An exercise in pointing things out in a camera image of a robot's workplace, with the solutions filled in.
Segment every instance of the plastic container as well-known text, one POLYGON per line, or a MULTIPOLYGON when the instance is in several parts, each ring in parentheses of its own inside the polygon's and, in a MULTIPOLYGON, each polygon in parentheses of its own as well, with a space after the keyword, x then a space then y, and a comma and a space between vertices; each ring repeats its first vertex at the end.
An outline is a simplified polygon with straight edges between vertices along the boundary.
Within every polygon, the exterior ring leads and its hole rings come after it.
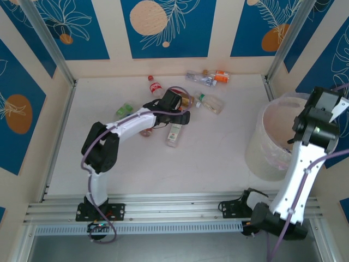
POLYGON ((127 101, 125 104, 123 104, 122 107, 120 107, 116 111, 116 116, 118 119, 123 119, 124 117, 127 117, 129 115, 132 115, 135 112, 135 103, 132 101, 127 101))
POLYGON ((260 110, 245 153, 247 166, 259 178, 267 181, 285 178, 293 147, 287 141, 294 137, 294 118, 303 111, 308 97, 308 94, 286 93, 260 110))
POLYGON ((200 83, 205 86, 215 86, 217 84, 217 80, 214 80, 212 76, 203 75, 194 71, 187 71, 185 79, 200 83))
POLYGON ((147 129, 140 131, 140 135, 144 136, 145 138, 148 138, 149 136, 152 135, 152 132, 153 132, 153 128, 147 128, 147 129))
POLYGON ((218 99, 217 97, 211 95, 211 94, 204 95, 203 93, 197 91, 197 92, 195 92, 194 96, 195 96, 196 100, 200 101, 205 108, 214 112, 217 115, 219 113, 221 113, 221 111, 224 107, 223 101, 218 99))
POLYGON ((153 96, 156 98, 162 98, 165 94, 165 90, 161 87, 161 85, 158 82, 155 82, 152 75, 148 76, 148 81, 151 83, 149 89, 151 90, 153 96))
POLYGON ((222 70, 204 70, 202 71, 204 75, 211 75, 212 78, 218 82, 228 83, 230 78, 230 73, 222 70))
POLYGON ((191 106, 193 107, 195 104, 195 98, 192 97, 192 96, 188 96, 186 93, 182 92, 182 91, 179 91, 177 89, 172 89, 172 91, 174 91, 174 93, 177 93, 179 94, 181 97, 182 97, 182 104, 181 106, 184 106, 184 107, 188 107, 189 106, 189 101, 191 101, 191 106))
POLYGON ((172 124, 170 133, 166 139, 166 144, 171 147, 177 147, 181 131, 182 131, 181 124, 172 124))

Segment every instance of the plastic bottle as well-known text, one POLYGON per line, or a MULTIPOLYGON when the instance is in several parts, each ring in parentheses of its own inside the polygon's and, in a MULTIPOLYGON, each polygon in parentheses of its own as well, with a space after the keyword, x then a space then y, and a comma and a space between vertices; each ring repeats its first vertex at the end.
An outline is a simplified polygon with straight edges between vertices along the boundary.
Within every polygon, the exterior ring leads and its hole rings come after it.
POLYGON ((168 146, 177 147, 181 130, 182 130, 181 124, 172 124, 170 133, 166 139, 166 143, 168 146))
POLYGON ((195 98, 199 100, 205 108, 209 109, 217 115, 221 113, 223 109, 223 101, 221 101, 213 95, 204 95, 203 93, 197 91, 195 92, 195 98))
POLYGON ((198 82, 205 86, 215 86, 217 84, 217 80, 214 80, 213 76, 203 75, 194 71, 187 71, 185 79, 193 82, 198 82))
POLYGON ((140 135, 144 136, 145 138, 149 137, 152 135, 153 128, 147 128, 142 131, 140 131, 140 135))
POLYGON ((152 75, 148 76, 148 80, 151 83, 151 86, 149 89, 151 90, 151 93, 156 98, 162 98, 165 94, 165 90, 161 87, 161 85, 158 82, 155 82, 154 77, 152 75))
POLYGON ((179 94, 182 97, 182 105, 184 107, 188 107, 189 106, 189 101, 191 101, 191 106, 193 107, 195 105, 195 98, 192 96, 188 96, 186 93, 179 91, 177 89, 172 89, 172 91, 174 91, 174 93, 179 94))
POLYGON ((228 83, 229 82, 229 78, 230 78, 230 73, 229 72, 225 72, 222 70, 204 70, 202 72, 203 75, 211 75, 211 77, 218 81, 218 82, 223 82, 223 83, 228 83))
POLYGON ((135 104, 131 101, 127 101, 125 104, 123 104, 122 107, 120 107, 116 111, 116 115, 118 119, 123 119, 124 117, 132 115, 134 111, 135 111, 135 104))

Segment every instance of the green bottle cap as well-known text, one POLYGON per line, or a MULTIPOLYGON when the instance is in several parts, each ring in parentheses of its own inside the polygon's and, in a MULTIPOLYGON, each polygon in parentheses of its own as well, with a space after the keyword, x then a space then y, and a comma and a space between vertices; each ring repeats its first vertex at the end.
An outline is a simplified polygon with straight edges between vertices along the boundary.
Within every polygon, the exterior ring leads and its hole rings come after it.
POLYGON ((201 96, 198 98, 200 101, 202 101, 202 98, 204 97, 204 94, 201 94, 201 96))

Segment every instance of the small glass bottle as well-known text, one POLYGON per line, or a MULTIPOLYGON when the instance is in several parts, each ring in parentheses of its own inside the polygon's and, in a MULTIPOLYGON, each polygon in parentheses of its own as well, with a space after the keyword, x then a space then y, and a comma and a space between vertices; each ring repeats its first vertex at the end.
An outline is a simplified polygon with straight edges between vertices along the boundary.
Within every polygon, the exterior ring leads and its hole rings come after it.
POLYGON ((171 147, 177 147, 179 135, 182 130, 181 124, 172 124, 170 133, 166 139, 166 144, 171 147))
POLYGON ((194 106, 194 100, 195 100, 194 97, 188 96, 186 93, 177 89, 172 89, 172 91, 174 91, 174 93, 177 93, 182 97, 182 106, 187 108, 189 106, 189 101, 191 101, 191 106, 192 107, 194 106))

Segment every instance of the metal grate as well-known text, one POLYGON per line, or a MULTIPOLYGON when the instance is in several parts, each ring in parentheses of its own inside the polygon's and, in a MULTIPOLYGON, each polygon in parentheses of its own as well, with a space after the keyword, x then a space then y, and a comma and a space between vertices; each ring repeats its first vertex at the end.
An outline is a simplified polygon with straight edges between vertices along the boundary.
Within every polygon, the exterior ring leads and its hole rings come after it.
MULTIPOLYGON (((241 221, 229 222, 198 222, 198 223, 135 223, 115 225, 117 234, 180 234, 180 233, 224 233, 242 232, 241 221)), ((40 225, 37 227, 36 236, 67 236, 87 235, 87 225, 40 225)), ((94 235, 113 234, 112 230, 105 228, 94 235)))

